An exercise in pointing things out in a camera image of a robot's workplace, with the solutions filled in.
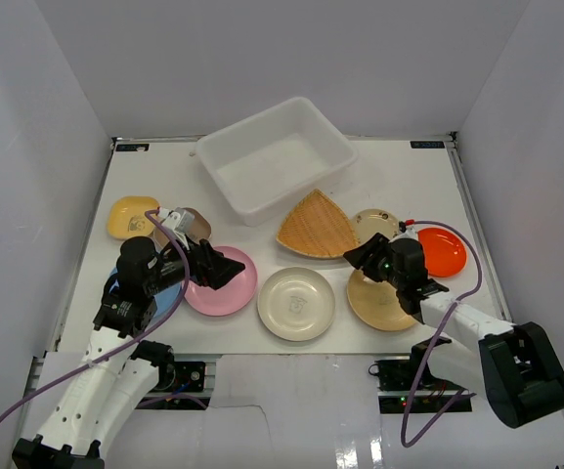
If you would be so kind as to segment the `pink round plate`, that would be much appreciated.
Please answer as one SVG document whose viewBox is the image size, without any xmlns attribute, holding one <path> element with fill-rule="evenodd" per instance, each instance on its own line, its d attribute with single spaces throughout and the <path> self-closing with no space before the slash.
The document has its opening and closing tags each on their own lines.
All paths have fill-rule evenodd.
<svg viewBox="0 0 564 469">
<path fill-rule="evenodd" d="M 257 269 L 252 259 L 232 246 L 217 246 L 217 251 L 227 258 L 239 261 L 245 269 L 219 290 L 191 283 L 185 294 L 188 304 L 197 312 L 209 317 L 223 317 L 236 313 L 254 296 L 258 285 Z"/>
</svg>

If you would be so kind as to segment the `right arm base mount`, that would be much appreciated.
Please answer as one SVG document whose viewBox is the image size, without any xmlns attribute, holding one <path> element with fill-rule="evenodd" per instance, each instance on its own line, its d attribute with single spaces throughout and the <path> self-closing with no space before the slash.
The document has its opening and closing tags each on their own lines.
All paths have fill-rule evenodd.
<svg viewBox="0 0 564 469">
<path fill-rule="evenodd" d="M 368 369 L 377 380 L 379 411 L 382 415 L 403 415 L 408 407 L 408 396 L 415 376 L 410 361 L 386 359 L 375 361 Z M 456 384 L 436 379 L 425 372 L 414 394 L 411 414 L 437 413 L 461 388 Z"/>
</svg>

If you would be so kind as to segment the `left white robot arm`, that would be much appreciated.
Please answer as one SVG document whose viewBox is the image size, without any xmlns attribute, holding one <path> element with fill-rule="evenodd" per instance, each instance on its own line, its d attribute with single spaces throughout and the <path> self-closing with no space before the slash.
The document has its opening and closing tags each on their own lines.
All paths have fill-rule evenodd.
<svg viewBox="0 0 564 469">
<path fill-rule="evenodd" d="M 190 282 L 218 290 L 245 269 L 207 240 L 171 242 L 162 251 L 144 236 L 124 241 L 106 283 L 79 372 L 32 439 L 17 441 L 18 468 L 102 468 L 114 437 L 152 389 L 175 378 L 172 349 L 147 340 L 158 328 L 155 297 Z"/>
</svg>

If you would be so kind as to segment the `tan round plate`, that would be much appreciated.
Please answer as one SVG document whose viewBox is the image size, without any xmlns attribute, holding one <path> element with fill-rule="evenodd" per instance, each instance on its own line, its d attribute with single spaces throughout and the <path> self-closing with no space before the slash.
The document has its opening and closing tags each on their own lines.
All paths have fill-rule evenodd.
<svg viewBox="0 0 564 469">
<path fill-rule="evenodd" d="M 348 279 L 346 291 L 352 311 L 372 328 L 398 332 L 417 324 L 402 309 L 396 289 L 387 282 L 374 282 L 361 271 L 354 270 Z"/>
</svg>

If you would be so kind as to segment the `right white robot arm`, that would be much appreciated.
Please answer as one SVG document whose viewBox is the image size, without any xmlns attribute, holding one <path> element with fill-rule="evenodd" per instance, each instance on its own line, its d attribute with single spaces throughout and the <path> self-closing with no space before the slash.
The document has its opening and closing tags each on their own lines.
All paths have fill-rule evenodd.
<svg viewBox="0 0 564 469">
<path fill-rule="evenodd" d="M 393 286 L 403 311 L 435 330 L 412 347 L 410 400 L 418 387 L 430 390 L 446 380 L 458 386 L 458 398 L 485 399 L 509 428 L 564 409 L 564 369 L 545 330 L 465 304 L 429 276 L 418 240 L 375 234 L 343 257 L 369 279 Z"/>
</svg>

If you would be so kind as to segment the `woven bamboo fan tray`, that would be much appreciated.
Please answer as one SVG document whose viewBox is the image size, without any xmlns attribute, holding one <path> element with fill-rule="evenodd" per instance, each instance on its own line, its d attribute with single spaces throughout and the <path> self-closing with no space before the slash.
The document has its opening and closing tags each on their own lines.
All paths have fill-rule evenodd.
<svg viewBox="0 0 564 469">
<path fill-rule="evenodd" d="M 286 215 L 276 234 L 282 247 L 317 259 L 335 259 L 360 245 L 341 208 L 320 190 L 313 190 Z"/>
</svg>

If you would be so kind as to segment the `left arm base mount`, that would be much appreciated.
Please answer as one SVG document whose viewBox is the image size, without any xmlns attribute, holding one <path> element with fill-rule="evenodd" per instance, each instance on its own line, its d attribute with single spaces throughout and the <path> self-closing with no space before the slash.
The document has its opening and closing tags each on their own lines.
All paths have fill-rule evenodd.
<svg viewBox="0 0 564 469">
<path fill-rule="evenodd" d="M 173 362 L 159 374 L 157 385 L 138 404 L 138 409 L 205 410 L 206 363 Z"/>
</svg>

